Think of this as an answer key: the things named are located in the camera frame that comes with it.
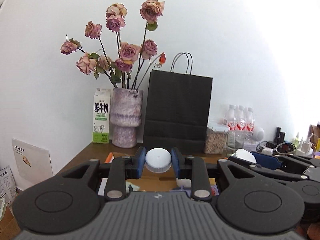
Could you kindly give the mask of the right water bottle red label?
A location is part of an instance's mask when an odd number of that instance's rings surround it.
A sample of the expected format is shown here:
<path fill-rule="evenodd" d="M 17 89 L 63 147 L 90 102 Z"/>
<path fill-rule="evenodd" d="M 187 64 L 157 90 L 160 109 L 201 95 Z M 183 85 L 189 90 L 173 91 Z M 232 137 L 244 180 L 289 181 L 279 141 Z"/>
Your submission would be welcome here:
<path fill-rule="evenodd" d="M 246 113 L 246 130 L 252 132 L 254 129 L 255 119 L 253 115 L 253 108 L 248 107 Z"/>

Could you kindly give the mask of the clear drinking glass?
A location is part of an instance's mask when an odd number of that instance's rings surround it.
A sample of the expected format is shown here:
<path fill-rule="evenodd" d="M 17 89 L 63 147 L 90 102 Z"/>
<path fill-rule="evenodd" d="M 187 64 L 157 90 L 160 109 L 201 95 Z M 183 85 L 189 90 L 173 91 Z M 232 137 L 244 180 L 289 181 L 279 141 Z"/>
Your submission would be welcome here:
<path fill-rule="evenodd" d="M 233 153 L 235 153 L 238 149 L 243 148 L 245 143 L 246 133 L 245 131 L 240 130 L 232 130 L 228 131 L 227 134 L 227 153 L 226 155 L 229 157 Z"/>

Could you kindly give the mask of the purple blue cloth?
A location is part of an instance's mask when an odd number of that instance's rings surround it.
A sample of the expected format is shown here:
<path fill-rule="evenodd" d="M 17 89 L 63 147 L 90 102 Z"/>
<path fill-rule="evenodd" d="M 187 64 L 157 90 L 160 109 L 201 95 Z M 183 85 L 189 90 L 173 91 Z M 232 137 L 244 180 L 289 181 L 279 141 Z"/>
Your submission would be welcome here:
<path fill-rule="evenodd" d="M 170 191 L 171 192 L 185 192 L 189 198 L 191 197 L 191 188 L 190 187 L 183 187 L 183 186 L 176 187 Z M 212 191 L 212 195 L 214 195 L 214 196 L 219 195 L 219 191 L 218 191 L 218 188 L 216 185 L 211 185 L 211 191 Z"/>

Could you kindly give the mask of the left water bottle red label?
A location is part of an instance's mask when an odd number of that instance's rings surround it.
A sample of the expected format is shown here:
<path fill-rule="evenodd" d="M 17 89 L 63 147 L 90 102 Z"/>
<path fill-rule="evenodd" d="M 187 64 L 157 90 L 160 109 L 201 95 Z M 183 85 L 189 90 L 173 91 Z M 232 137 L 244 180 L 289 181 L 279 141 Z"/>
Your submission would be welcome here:
<path fill-rule="evenodd" d="M 226 112 L 226 125 L 229 127 L 230 131 L 234 131 L 237 126 L 235 105 L 230 105 L 228 111 Z"/>

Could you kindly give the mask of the water bottle red label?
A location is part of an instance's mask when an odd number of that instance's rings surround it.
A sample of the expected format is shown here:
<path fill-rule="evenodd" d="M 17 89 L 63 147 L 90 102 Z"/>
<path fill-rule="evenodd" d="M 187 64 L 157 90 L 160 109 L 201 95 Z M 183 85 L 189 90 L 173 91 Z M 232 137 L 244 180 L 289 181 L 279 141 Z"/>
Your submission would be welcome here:
<path fill-rule="evenodd" d="M 228 111 L 226 112 L 226 125 L 229 127 L 230 131 L 234 131 L 237 126 L 235 105 L 230 105 Z"/>
<path fill-rule="evenodd" d="M 254 129 L 255 119 L 253 115 L 253 108 L 248 107 L 246 113 L 246 130 L 252 132 Z"/>
<path fill-rule="evenodd" d="M 236 128 L 239 131 L 244 131 L 246 127 L 246 116 L 245 108 L 242 105 L 238 106 L 238 111 L 236 113 Z"/>

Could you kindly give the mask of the clear container of seeds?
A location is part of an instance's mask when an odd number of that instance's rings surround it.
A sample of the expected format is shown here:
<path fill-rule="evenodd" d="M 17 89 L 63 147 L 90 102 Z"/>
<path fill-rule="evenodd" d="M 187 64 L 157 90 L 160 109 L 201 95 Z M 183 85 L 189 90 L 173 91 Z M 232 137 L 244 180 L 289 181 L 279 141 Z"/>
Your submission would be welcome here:
<path fill-rule="evenodd" d="M 220 154 L 223 152 L 227 142 L 229 127 L 212 123 L 208 124 L 206 141 L 204 144 L 205 154 Z"/>

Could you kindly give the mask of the large white ribbed jar lid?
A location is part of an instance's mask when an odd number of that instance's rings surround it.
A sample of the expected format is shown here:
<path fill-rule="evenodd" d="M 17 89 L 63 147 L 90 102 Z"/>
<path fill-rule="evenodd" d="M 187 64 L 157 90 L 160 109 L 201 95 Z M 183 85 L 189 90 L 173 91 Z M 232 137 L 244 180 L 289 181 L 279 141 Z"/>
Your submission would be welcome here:
<path fill-rule="evenodd" d="M 248 150 L 245 150 L 245 149 L 238 149 L 233 154 L 233 156 L 238 158 L 238 159 L 242 159 L 242 160 L 248 161 L 250 163 L 254 163 L 254 164 L 257 163 L 256 158 L 254 157 L 254 155 L 251 152 L 249 152 Z"/>

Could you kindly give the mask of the black paper bag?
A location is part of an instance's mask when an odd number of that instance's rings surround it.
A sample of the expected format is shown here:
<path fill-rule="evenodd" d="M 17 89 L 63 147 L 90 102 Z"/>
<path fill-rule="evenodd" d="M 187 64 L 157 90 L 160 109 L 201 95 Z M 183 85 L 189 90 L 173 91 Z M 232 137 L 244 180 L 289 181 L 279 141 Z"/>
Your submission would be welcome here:
<path fill-rule="evenodd" d="M 193 75 L 193 57 L 178 53 L 172 63 L 185 55 L 184 74 L 174 68 L 150 73 L 146 104 L 143 146 L 148 150 L 177 147 L 183 153 L 204 150 L 213 78 Z"/>

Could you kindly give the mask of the middle water bottle red label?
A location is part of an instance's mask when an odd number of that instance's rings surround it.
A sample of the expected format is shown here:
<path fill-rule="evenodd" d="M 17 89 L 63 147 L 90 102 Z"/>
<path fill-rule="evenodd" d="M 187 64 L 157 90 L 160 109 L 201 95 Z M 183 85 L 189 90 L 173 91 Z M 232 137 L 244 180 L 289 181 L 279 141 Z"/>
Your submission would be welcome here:
<path fill-rule="evenodd" d="M 236 128 L 239 131 L 244 131 L 246 127 L 246 116 L 245 108 L 242 105 L 238 106 L 238 111 L 236 113 Z"/>

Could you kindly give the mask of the white green milk carton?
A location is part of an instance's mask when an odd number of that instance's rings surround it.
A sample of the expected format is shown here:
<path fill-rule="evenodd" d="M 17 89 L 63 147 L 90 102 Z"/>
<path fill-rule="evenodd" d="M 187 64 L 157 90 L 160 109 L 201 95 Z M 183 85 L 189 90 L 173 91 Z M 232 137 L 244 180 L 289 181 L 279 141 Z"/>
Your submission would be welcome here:
<path fill-rule="evenodd" d="M 92 142 L 109 143 L 111 90 L 97 88 L 93 99 Z"/>

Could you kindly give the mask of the dried pink roses bouquet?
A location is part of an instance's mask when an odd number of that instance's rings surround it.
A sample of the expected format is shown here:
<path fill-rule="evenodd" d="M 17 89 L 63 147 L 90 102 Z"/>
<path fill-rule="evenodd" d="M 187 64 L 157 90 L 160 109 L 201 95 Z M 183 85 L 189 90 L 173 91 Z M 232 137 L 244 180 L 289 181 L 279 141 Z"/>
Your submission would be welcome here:
<path fill-rule="evenodd" d="M 141 44 L 131 44 L 121 39 L 121 31 L 126 26 L 127 8 L 122 3 L 113 3 L 107 7 L 105 27 L 116 36 L 118 57 L 115 60 L 109 57 L 101 40 L 103 26 L 92 21 L 86 24 L 85 36 L 98 40 L 102 52 L 87 52 L 79 41 L 66 38 L 60 47 L 60 53 L 69 55 L 79 51 L 82 55 L 76 62 L 76 67 L 83 74 L 93 74 L 96 79 L 106 75 L 114 88 L 137 89 L 137 80 L 145 62 L 149 63 L 148 69 L 159 69 L 166 62 L 166 55 L 158 52 L 156 42 L 146 38 L 147 32 L 157 29 L 158 19 L 163 16 L 164 10 L 165 1 L 146 0 L 142 3 L 139 13 L 145 22 L 143 41 Z"/>

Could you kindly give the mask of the white round speaker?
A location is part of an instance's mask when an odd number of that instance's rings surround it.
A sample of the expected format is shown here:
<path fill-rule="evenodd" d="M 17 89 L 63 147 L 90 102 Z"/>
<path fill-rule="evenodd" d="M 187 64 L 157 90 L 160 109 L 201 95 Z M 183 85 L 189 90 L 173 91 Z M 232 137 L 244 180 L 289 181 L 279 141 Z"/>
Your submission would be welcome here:
<path fill-rule="evenodd" d="M 263 141 L 264 134 L 265 134 L 265 132 L 262 127 L 255 126 L 252 131 L 251 140 L 257 141 L 257 142 Z"/>

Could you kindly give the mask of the small white plastic cap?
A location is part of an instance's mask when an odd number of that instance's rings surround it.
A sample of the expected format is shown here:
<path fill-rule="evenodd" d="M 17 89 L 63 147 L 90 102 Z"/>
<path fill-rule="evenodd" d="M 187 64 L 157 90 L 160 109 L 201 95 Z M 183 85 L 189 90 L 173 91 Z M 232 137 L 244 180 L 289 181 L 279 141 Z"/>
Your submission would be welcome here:
<path fill-rule="evenodd" d="M 190 179 L 176 179 L 176 183 L 178 187 L 191 187 L 191 180 Z"/>

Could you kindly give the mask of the red orange cardboard box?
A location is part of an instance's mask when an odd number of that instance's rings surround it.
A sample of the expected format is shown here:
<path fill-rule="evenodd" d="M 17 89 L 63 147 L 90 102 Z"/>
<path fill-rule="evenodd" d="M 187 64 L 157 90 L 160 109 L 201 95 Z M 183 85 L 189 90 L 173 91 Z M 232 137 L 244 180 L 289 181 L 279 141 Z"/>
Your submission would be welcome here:
<path fill-rule="evenodd" d="M 127 154 L 118 153 L 118 152 L 110 152 L 107 158 L 105 159 L 105 163 L 111 163 L 114 158 L 128 156 Z M 224 157 L 220 154 L 205 154 L 202 157 L 206 163 L 216 164 L 218 159 Z M 209 179 L 211 185 L 215 185 L 215 179 Z M 107 178 L 102 179 L 98 195 L 103 196 L 105 186 L 107 183 Z M 129 186 L 132 186 L 134 191 L 145 191 L 145 192 L 169 192 L 170 190 L 178 187 L 176 183 L 176 177 L 171 167 L 165 173 L 153 173 L 149 171 L 146 167 L 144 167 L 142 176 L 140 179 L 127 179 L 126 180 L 126 191 L 128 193 Z"/>

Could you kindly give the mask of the purple ceramic vase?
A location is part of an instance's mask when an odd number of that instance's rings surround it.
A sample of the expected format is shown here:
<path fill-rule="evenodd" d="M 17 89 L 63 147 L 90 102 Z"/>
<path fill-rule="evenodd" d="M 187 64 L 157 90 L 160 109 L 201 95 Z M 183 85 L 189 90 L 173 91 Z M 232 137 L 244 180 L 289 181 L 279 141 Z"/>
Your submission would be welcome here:
<path fill-rule="evenodd" d="M 137 144 L 137 127 L 142 123 L 143 91 L 115 88 L 111 100 L 112 144 L 133 148 Z"/>

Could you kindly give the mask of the white power adapter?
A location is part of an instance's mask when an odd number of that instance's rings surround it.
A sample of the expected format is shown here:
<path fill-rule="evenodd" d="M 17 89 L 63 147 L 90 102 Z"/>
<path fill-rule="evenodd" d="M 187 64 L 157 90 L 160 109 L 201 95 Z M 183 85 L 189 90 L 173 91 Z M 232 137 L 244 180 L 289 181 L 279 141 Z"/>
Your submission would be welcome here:
<path fill-rule="evenodd" d="M 261 150 L 261 153 L 264 155 L 272 155 L 273 154 L 273 149 L 265 147 Z"/>

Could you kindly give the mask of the white wall panel box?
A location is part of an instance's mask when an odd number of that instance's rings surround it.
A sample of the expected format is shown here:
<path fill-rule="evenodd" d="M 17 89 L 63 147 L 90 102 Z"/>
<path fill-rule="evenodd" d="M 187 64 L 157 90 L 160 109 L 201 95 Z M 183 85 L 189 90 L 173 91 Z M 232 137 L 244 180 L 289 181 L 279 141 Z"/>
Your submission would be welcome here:
<path fill-rule="evenodd" d="M 32 184 L 38 184 L 53 176 L 48 150 L 12 139 L 12 149 L 19 175 Z"/>

